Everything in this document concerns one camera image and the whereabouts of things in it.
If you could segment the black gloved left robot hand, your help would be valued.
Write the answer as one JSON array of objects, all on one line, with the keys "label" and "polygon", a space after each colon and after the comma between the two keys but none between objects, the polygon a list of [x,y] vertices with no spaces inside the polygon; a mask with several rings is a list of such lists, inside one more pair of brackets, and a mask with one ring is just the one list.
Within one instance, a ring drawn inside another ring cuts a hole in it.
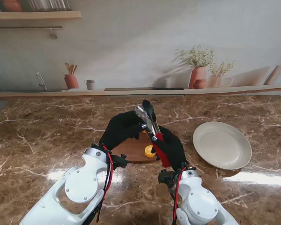
[{"label": "black gloved left robot hand", "polygon": [[113,150],[128,138],[138,140],[140,132],[144,129],[143,124],[143,120],[134,111],[120,113],[110,120],[99,146]]}]

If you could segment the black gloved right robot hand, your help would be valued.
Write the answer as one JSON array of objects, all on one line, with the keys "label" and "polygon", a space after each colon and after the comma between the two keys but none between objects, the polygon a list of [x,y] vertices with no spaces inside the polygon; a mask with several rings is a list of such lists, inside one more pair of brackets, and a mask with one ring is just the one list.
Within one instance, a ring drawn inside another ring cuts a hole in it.
[{"label": "black gloved right robot hand", "polygon": [[152,143],[166,155],[170,166],[174,171],[187,167],[188,162],[180,139],[167,128],[159,126],[159,129],[163,136],[163,140],[158,138],[152,140]]}]

